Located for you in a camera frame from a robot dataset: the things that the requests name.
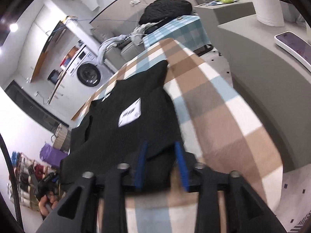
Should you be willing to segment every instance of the white label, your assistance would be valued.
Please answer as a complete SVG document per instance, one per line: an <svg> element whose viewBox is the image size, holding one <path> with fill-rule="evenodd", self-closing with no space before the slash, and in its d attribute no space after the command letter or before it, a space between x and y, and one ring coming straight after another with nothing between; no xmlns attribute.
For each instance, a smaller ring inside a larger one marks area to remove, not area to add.
<svg viewBox="0 0 311 233"><path fill-rule="evenodd" d="M140 110L141 100L140 98L134 102L130 107L122 112L119 118L119 127L126 125L128 123L133 122L138 117L140 117L141 110Z"/></svg>

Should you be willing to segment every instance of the washing machine door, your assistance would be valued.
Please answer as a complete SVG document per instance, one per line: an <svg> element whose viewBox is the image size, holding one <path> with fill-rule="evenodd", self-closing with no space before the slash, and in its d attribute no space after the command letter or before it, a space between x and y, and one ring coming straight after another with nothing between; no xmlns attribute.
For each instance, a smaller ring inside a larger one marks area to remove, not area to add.
<svg viewBox="0 0 311 233"><path fill-rule="evenodd" d="M77 77L82 84L96 87L100 82L101 74L96 65L86 62L78 67Z"/></svg>

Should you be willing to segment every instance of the black cloth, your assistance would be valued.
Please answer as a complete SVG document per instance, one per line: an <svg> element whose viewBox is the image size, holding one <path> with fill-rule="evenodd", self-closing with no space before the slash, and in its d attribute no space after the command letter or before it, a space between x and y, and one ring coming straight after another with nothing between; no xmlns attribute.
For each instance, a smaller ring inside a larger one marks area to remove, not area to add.
<svg viewBox="0 0 311 233"><path fill-rule="evenodd" d="M157 23L165 18L171 21L183 15L190 15L191 12L192 4L186 0L156 0L145 8L139 24Z"/></svg>
<svg viewBox="0 0 311 233"><path fill-rule="evenodd" d="M70 155L61 161L62 189L67 190L85 171L105 174L119 163L135 169L146 143L143 189L169 187L174 144L183 142L173 102L163 89L167 64L163 60L119 80L104 101L92 101L80 126L72 130ZM121 113L139 98L141 116L119 127Z"/></svg>
<svg viewBox="0 0 311 233"><path fill-rule="evenodd" d="M161 28L162 26L166 25L167 23L169 23L170 21L172 21L172 18L165 18L163 19L161 22L158 22L157 24L149 27L148 29L145 30L145 34L151 34L154 31L156 31L157 29Z"/></svg>

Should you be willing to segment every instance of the black cable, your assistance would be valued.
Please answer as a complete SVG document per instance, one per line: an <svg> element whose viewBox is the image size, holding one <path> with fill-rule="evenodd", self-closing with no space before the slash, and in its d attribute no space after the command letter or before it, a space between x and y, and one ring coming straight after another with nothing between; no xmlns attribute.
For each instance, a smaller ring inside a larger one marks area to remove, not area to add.
<svg viewBox="0 0 311 233"><path fill-rule="evenodd" d="M131 21L131 20L117 20L117 19L81 19L81 20L79 20L78 18L70 18L70 20L68 20L63 26L61 26L61 27L58 28L57 30L54 30L54 31L49 30L49 31L47 31L46 33L52 31L52 32L51 32L51 34L52 34L53 32L56 32L56 31L58 31L58 30L60 30L60 29L63 29L63 28L64 28L69 22L71 22L71 21L79 22L79 21L91 21L91 20L93 20L93 21L131 22L131 23L137 23L137 22L138 22L138 21Z"/></svg>
<svg viewBox="0 0 311 233"><path fill-rule="evenodd" d="M11 158L10 158L9 152L7 151L7 146L4 143L4 140L3 140L3 137L1 135L1 133L0 133L0 147L1 147L4 159L5 159L5 162L7 163L7 169L9 170L9 176L10 176L10 180L11 180L11 184L12 184L12 192L13 192L13 199L14 199L16 221L17 221L18 225L22 229L24 229L23 221L22 221L22 218L21 218L21 206L20 206L20 203L19 203L17 182L16 182L14 170L13 170L13 165L12 165L12 162L11 162Z"/></svg>

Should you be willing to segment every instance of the plaid blanket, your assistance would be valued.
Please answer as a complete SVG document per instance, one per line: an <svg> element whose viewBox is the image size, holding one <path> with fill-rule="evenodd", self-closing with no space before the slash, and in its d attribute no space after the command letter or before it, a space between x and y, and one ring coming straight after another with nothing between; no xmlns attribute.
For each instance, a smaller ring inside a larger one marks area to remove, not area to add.
<svg viewBox="0 0 311 233"><path fill-rule="evenodd" d="M145 71L164 59L169 63L164 88L173 100L185 149L216 171L240 171L275 209L281 195L283 167L269 135L243 98L208 63L176 40L161 40L125 64L80 109L78 122L90 102L110 92L116 80ZM171 183L169 191L126 198L130 233L194 231L197 193L183 191L177 169ZM219 200L224 225L221 192Z"/></svg>
<svg viewBox="0 0 311 233"><path fill-rule="evenodd" d="M160 40L170 37L192 51L211 43L199 16L182 16L180 20L175 18L153 33L143 37L142 40L147 49Z"/></svg>

